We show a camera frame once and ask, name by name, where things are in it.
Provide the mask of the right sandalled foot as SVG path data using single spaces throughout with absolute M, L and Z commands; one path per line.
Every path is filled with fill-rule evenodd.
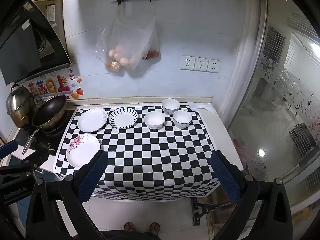
M 161 226 L 157 222 L 153 222 L 149 227 L 149 232 L 157 236 L 159 235 L 160 230 Z

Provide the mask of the black range hood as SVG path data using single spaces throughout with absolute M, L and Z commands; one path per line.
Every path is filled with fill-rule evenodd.
M 1 35 L 4 83 L 71 65 L 63 22 L 63 0 L 28 0 Z

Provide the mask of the colourful wall stickers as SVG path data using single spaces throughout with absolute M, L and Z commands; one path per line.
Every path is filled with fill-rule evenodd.
M 79 100 L 84 96 L 81 83 L 82 78 L 68 68 L 35 77 L 23 85 L 35 95 L 35 103 L 40 104 L 57 95 L 64 95 L 67 100 Z

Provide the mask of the plastic bag with red food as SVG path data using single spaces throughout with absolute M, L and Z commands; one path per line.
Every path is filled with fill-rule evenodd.
M 143 54 L 143 60 L 157 59 L 160 57 L 160 48 L 158 42 L 158 36 L 156 28 L 153 29 L 152 35 L 149 39 L 148 45 L 146 46 Z

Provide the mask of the left sandalled foot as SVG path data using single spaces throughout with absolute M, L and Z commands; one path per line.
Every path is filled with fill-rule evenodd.
M 135 226 L 131 222 L 127 222 L 124 224 L 124 230 L 126 232 L 136 232 Z

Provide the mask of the white plate pink flowers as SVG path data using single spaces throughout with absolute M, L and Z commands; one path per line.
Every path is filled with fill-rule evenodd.
M 75 168 L 86 165 L 100 150 L 99 140 L 91 134 L 80 134 L 67 147 L 67 161 Z

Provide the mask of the black frying pan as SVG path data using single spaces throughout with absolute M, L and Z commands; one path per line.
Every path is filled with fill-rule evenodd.
M 42 130 L 55 126 L 63 117 L 67 106 L 65 95 L 57 95 L 43 103 L 36 111 L 32 119 L 32 125 L 36 128 L 23 148 L 22 155 L 29 150 L 35 134 Z

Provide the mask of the stainless steel pot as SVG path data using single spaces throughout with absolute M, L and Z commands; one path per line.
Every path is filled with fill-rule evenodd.
M 11 87 L 11 93 L 7 97 L 7 114 L 11 117 L 15 126 L 22 128 L 32 122 L 36 112 L 35 94 L 17 83 Z

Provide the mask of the white plate blue leaf pattern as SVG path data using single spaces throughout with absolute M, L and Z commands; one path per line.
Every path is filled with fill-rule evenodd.
M 127 129 L 132 127 L 138 120 L 138 113 L 128 107 L 121 107 L 113 111 L 108 121 L 110 125 L 117 129 Z

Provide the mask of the black induction cooktop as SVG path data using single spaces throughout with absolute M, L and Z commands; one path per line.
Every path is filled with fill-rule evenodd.
M 39 130 L 33 137 L 30 149 L 38 150 L 46 148 L 50 151 L 50 155 L 55 156 L 65 129 L 67 128 L 67 125 L 71 120 L 74 112 L 74 109 L 67 109 L 62 119 L 54 127 Z M 24 147 L 29 137 L 35 130 L 35 127 L 26 126 L 25 128 L 19 130 L 15 137 L 15 140 L 19 145 Z

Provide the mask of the white bowl back patterned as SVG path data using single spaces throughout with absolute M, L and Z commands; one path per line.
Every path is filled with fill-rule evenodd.
M 162 101 L 162 110 L 166 115 L 173 115 L 180 109 L 180 102 L 176 99 L 168 98 Z

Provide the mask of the white plate small floral mark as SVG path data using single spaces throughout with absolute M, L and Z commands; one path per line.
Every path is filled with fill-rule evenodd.
M 108 113 L 102 108 L 93 108 L 82 113 L 78 120 L 78 128 L 85 133 L 99 130 L 106 124 Z

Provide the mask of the white cloth at mat corner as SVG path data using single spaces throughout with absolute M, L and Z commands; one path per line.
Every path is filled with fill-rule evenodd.
M 212 106 L 203 104 L 203 103 L 195 103 L 195 102 L 187 102 L 190 109 L 194 112 L 199 112 L 201 109 L 205 109 L 209 111 L 210 113 L 215 113 L 215 110 Z

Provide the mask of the sandalled foot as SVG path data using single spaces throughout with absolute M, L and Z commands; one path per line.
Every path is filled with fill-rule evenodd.
M 136 232 L 135 226 L 131 222 L 127 222 L 124 224 L 124 230 L 126 232 Z
M 161 226 L 157 222 L 153 222 L 149 227 L 149 232 L 157 236 L 159 235 L 160 230 Z

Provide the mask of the clear plastic bag of eggs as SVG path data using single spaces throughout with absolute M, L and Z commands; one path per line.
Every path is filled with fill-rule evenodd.
M 111 71 L 136 69 L 146 57 L 155 32 L 156 9 L 151 1 L 123 1 L 114 21 L 97 39 L 96 57 Z

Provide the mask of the white triple wall socket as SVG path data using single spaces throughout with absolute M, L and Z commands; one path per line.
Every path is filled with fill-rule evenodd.
M 218 73 L 220 69 L 220 61 L 183 55 L 180 60 L 180 69 L 194 70 L 198 72 Z

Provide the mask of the frosted glass sliding door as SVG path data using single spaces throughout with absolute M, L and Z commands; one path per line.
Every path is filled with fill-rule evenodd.
M 291 210 L 319 201 L 319 36 L 292 0 L 269 0 L 263 45 L 229 128 L 243 168 L 281 179 Z

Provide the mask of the black white checkered mat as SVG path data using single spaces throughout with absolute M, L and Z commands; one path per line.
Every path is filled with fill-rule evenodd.
M 138 120 L 128 129 L 105 124 L 93 135 L 108 154 L 108 165 L 93 194 L 110 200 L 176 200 L 205 197 L 218 186 L 210 156 L 214 149 L 201 116 L 191 112 L 185 129 L 166 116 L 164 126 L 149 129 L 144 117 L 160 104 L 135 106 Z

